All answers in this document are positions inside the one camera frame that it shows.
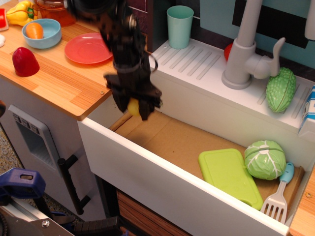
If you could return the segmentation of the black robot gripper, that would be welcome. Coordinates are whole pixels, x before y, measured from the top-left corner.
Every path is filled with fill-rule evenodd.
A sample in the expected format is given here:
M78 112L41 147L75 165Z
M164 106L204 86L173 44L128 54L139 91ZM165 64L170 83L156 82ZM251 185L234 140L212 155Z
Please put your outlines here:
M139 101L139 114L142 120L161 105L162 92L150 80L151 69L139 64L134 67L118 67L114 64L116 74L105 74L107 87L112 91L116 105L121 112L127 110L130 98Z

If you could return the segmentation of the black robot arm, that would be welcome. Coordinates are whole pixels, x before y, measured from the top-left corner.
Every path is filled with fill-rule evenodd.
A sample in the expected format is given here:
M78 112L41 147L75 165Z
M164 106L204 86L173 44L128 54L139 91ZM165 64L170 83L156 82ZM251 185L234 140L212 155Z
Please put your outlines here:
M66 0L64 6L76 20L96 26L112 52L117 73L104 78L119 110L147 120L155 108L160 108L162 92L151 83L146 39L127 2Z

